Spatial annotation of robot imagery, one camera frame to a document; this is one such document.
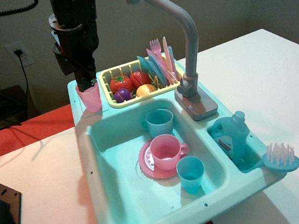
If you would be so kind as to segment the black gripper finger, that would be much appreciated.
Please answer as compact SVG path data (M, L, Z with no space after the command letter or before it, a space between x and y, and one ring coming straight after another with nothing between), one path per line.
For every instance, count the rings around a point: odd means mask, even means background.
M79 69L75 71L74 74L78 90L80 92L84 92L89 88L94 87L95 83L97 82L95 70L88 72L83 69Z

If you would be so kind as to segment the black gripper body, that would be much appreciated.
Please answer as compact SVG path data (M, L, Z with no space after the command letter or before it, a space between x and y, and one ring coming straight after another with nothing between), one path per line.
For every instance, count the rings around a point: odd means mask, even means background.
M95 21L81 23L74 28L52 25L55 39L54 54L64 73L75 74L77 81L96 80L96 66L93 52L99 45Z

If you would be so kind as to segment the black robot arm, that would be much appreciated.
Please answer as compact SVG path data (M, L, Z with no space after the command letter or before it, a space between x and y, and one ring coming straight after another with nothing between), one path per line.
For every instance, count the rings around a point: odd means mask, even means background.
M78 90L95 86L93 52L99 46L95 0L50 0L53 52L64 75L74 74Z

